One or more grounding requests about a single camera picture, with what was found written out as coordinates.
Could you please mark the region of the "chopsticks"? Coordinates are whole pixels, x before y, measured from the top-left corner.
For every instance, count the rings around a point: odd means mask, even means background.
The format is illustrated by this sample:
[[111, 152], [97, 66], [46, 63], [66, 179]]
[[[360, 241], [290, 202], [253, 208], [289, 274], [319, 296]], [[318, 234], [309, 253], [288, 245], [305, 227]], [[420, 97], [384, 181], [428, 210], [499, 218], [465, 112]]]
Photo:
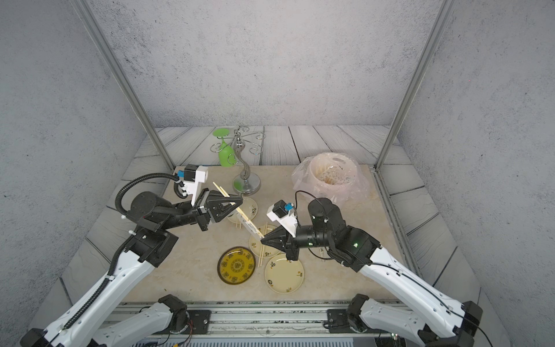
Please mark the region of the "chopsticks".
[[[216, 184], [215, 182], [213, 182], [215, 188], [226, 198], [229, 198], [230, 195], [218, 184]], [[242, 223], [248, 223], [251, 221], [251, 219], [248, 217], [247, 214], [245, 214], [245, 212], [237, 205], [235, 204], [236, 209], [234, 210], [234, 215], [236, 216], [236, 227], [241, 228], [240, 224]]]

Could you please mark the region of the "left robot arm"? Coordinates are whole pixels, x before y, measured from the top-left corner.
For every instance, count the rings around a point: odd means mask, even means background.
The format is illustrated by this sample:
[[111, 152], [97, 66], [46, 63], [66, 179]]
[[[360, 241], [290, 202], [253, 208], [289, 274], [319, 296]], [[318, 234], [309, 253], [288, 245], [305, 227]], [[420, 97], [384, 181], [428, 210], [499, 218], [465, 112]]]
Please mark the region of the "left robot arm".
[[180, 320], [188, 324], [187, 306], [168, 294], [144, 311], [108, 328], [102, 324], [124, 297], [159, 267], [178, 241], [170, 229], [197, 224], [203, 231], [222, 221], [243, 202], [204, 189], [195, 204], [173, 204], [152, 192], [134, 198], [123, 214], [136, 224], [132, 235], [114, 253], [107, 273], [76, 304], [46, 328], [32, 328], [22, 346], [131, 346], [167, 330]]

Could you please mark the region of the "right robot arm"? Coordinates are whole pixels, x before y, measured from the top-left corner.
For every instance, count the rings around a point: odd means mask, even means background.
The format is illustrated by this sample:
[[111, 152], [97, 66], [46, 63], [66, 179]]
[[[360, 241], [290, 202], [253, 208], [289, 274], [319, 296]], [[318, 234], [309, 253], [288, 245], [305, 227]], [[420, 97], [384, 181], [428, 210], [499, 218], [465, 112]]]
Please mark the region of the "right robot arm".
[[284, 252], [290, 261], [298, 260], [302, 249], [326, 247], [332, 260], [370, 278], [407, 306], [399, 309], [358, 294], [345, 311], [346, 326], [353, 332], [389, 332], [418, 346], [475, 344], [483, 315], [480, 306], [472, 301], [459, 302], [426, 283], [377, 239], [348, 225], [331, 200], [314, 199], [308, 213], [311, 223], [302, 226], [294, 205], [276, 202], [268, 208], [267, 217], [279, 226], [261, 243]]

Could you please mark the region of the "cream floral plate middle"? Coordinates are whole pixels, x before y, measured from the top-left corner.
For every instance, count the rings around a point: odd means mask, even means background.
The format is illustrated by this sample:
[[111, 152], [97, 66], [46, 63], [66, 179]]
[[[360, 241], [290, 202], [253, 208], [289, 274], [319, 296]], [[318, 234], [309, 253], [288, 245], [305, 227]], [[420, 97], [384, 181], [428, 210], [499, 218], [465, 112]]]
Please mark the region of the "cream floral plate middle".
[[251, 252], [257, 257], [272, 258], [282, 253], [282, 251], [277, 250], [276, 248], [263, 246], [260, 242], [260, 237], [255, 236], [254, 234], [250, 235], [248, 246]]

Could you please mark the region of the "cream floral plate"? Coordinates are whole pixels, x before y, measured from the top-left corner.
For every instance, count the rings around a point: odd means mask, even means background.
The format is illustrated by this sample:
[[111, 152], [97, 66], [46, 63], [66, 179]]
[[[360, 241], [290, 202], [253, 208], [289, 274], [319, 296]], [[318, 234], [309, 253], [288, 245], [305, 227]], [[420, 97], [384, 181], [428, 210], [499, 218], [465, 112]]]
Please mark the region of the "cream floral plate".
[[277, 250], [276, 248], [263, 246], [260, 242], [260, 237], [255, 236], [254, 234], [250, 235], [248, 246], [251, 252], [257, 257], [272, 258], [282, 253], [282, 251]]
[[300, 261], [291, 261], [284, 254], [274, 256], [264, 269], [264, 281], [275, 293], [291, 294], [300, 289], [305, 269]]

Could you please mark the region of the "cream plate with black spot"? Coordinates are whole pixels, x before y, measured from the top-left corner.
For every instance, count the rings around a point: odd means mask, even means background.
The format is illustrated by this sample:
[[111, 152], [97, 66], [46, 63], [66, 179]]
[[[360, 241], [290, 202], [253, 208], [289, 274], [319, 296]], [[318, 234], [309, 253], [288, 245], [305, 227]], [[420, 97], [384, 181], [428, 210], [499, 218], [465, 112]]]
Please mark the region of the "cream plate with black spot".
[[[257, 203], [249, 197], [243, 197], [243, 203], [239, 207], [243, 213], [250, 219], [253, 220], [258, 213]], [[241, 223], [241, 214], [238, 211], [234, 211], [231, 215], [226, 217], [228, 221], [233, 224]]]

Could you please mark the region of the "silver metal hook stand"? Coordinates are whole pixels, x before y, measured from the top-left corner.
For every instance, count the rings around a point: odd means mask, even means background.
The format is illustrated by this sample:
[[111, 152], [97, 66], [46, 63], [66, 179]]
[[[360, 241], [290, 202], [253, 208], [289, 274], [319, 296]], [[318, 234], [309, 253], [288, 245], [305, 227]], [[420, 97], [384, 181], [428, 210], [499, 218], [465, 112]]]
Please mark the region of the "silver metal hook stand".
[[262, 154], [264, 132], [250, 130], [249, 127], [243, 126], [229, 130], [230, 136], [234, 137], [233, 148], [237, 159], [234, 166], [242, 167], [240, 173], [234, 178], [232, 186], [239, 195], [253, 195], [260, 190], [262, 185], [260, 177], [252, 172], [251, 166]]

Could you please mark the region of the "cream floral plate front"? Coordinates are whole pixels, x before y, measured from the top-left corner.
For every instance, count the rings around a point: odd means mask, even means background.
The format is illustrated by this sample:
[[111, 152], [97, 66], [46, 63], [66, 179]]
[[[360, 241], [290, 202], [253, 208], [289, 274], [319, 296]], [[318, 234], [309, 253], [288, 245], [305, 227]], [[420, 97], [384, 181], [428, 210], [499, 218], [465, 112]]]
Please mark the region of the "cream floral plate front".
[[284, 254], [274, 256], [264, 269], [264, 281], [275, 293], [291, 294], [300, 289], [305, 269], [300, 261], [291, 261]]

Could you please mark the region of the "yellow patterned plate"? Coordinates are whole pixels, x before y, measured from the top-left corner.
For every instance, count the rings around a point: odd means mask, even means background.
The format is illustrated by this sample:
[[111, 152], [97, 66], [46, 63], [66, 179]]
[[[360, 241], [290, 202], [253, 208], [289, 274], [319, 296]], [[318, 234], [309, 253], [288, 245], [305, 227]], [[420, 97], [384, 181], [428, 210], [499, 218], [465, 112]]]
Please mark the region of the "yellow patterned plate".
[[253, 276], [256, 267], [257, 260], [251, 250], [232, 247], [218, 260], [218, 277], [228, 285], [239, 285]]

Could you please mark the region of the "green plastic spoon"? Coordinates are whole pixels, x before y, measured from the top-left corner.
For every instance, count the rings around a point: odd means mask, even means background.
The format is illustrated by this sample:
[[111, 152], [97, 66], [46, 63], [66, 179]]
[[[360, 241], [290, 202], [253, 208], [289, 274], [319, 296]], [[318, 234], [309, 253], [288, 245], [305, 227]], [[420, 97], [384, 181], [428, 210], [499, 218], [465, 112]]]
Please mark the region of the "green plastic spoon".
[[212, 135], [218, 139], [210, 150], [218, 154], [219, 162], [222, 167], [231, 167], [237, 163], [235, 151], [233, 148], [234, 137], [230, 136], [230, 130], [227, 128], [219, 128], [213, 131]]

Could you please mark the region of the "white bucket with pink bag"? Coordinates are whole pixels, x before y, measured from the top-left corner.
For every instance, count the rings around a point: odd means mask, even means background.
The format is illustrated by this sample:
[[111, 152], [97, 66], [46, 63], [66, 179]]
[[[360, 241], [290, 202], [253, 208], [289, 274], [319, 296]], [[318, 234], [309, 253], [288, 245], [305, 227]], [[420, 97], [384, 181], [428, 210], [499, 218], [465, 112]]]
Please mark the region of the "white bucket with pink bag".
[[344, 153], [320, 153], [305, 158], [292, 173], [293, 188], [316, 198], [328, 198], [335, 205], [364, 200], [370, 183], [361, 166]]

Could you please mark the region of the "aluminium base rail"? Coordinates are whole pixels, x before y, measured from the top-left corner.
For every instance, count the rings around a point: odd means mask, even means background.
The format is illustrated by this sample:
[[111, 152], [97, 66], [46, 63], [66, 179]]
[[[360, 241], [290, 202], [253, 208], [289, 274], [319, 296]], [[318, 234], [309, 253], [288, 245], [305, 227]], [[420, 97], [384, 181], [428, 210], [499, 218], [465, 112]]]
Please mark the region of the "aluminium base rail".
[[277, 303], [190, 303], [189, 313], [209, 311], [204, 334], [160, 332], [141, 338], [138, 346], [150, 341], [159, 346], [184, 346], [192, 337], [192, 346], [410, 346], [412, 338], [426, 324], [423, 318], [400, 302], [377, 302], [370, 306], [368, 331], [331, 333], [324, 327], [328, 314], [342, 313], [348, 302], [277, 302]]

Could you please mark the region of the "left aluminium frame post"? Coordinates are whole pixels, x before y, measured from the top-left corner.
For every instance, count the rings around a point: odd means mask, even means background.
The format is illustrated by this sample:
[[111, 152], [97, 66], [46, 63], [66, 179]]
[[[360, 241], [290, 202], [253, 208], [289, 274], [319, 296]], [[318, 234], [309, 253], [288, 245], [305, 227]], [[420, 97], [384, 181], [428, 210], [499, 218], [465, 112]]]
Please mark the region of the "left aluminium frame post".
[[148, 137], [152, 141], [155, 149], [157, 150], [159, 155], [162, 156], [162, 159], [166, 163], [166, 166], [173, 171], [176, 168], [175, 163], [166, 150], [166, 146], [160, 139], [160, 136], [153, 126], [153, 123], [150, 121], [145, 108], [141, 104], [140, 99], [134, 91], [134, 88], [127, 78], [123, 68], [121, 67], [121, 64], [119, 63], [113, 49], [111, 48], [101, 27], [99, 26], [98, 21], [96, 20], [90, 6], [86, 1], [83, 0], [72, 0], [71, 4], [77, 15], [81, 19], [85, 30], [87, 30], [90, 38], [95, 44], [95, 47], [98, 49], [103, 60], [108, 65], [108, 68], [110, 69], [111, 74], [114, 76], [116, 83], [120, 87], [121, 92], [123, 92], [125, 98], [132, 107], [135, 116], [140, 121]]

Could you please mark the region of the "aluminium frame post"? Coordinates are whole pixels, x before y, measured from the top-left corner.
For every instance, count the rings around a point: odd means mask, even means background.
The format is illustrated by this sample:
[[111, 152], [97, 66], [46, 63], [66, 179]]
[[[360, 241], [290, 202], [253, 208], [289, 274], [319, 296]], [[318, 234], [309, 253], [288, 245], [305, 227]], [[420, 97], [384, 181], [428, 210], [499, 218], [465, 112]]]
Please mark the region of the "aluminium frame post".
[[432, 30], [423, 47], [419, 61], [416, 65], [416, 69], [414, 70], [412, 78], [410, 79], [397, 113], [393, 118], [393, 122], [390, 125], [390, 130], [387, 134], [384, 145], [382, 146], [380, 154], [377, 157], [377, 163], [374, 165], [376, 171], [379, 171], [384, 166], [387, 156], [389, 155], [389, 152], [393, 147], [395, 138], [397, 137], [401, 127], [403, 126], [403, 122], [408, 115], [410, 106], [413, 103], [414, 98], [416, 97], [418, 89], [426, 74], [427, 68], [432, 61], [434, 53], [439, 45], [439, 41], [445, 31], [445, 27], [449, 21], [455, 4], [456, 1], [454, 0], [445, 0], [442, 2], [441, 7], [439, 8], [439, 13], [436, 16], [436, 20], [432, 26]]
[[145, 108], [141, 104], [140, 99], [134, 91], [134, 88], [127, 78], [123, 68], [121, 67], [121, 64], [119, 63], [113, 49], [111, 48], [101, 27], [99, 26], [98, 21], [96, 20], [90, 6], [86, 1], [83, 0], [72, 0], [71, 4], [77, 15], [81, 19], [85, 30], [87, 30], [90, 38], [95, 44], [95, 47], [98, 49], [103, 60], [108, 65], [108, 68], [110, 69], [111, 74], [114, 76], [116, 83], [120, 87], [121, 92], [123, 92], [125, 98], [132, 107], [135, 116], [140, 121], [148, 137], [152, 141], [155, 149], [157, 150], [159, 155], [162, 156], [162, 159], [166, 163], [166, 166], [173, 171], [176, 168], [175, 163], [166, 150], [166, 146], [160, 139], [160, 136], [153, 126], [153, 123], [150, 121]]

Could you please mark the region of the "right aluminium frame post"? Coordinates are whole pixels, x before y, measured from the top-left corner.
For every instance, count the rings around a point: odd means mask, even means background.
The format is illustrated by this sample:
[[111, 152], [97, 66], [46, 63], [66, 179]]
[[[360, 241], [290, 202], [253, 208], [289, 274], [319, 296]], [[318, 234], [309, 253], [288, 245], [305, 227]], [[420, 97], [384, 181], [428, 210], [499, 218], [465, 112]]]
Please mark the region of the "right aluminium frame post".
[[390, 125], [390, 130], [387, 134], [384, 145], [382, 146], [380, 154], [377, 157], [377, 163], [374, 165], [376, 171], [379, 171], [384, 166], [387, 156], [389, 155], [389, 152], [393, 147], [395, 138], [397, 137], [401, 127], [403, 126], [403, 122], [408, 115], [410, 106], [413, 103], [414, 98], [416, 97], [418, 89], [426, 74], [427, 68], [432, 61], [434, 53], [439, 45], [439, 41], [445, 31], [445, 27], [449, 21], [455, 4], [456, 1], [454, 0], [445, 0], [442, 2], [441, 7], [439, 8], [439, 13], [436, 16], [436, 20], [432, 26], [432, 30], [423, 47], [419, 61], [416, 65], [416, 69], [414, 70], [412, 78], [410, 79], [397, 113], [393, 118], [393, 122]]

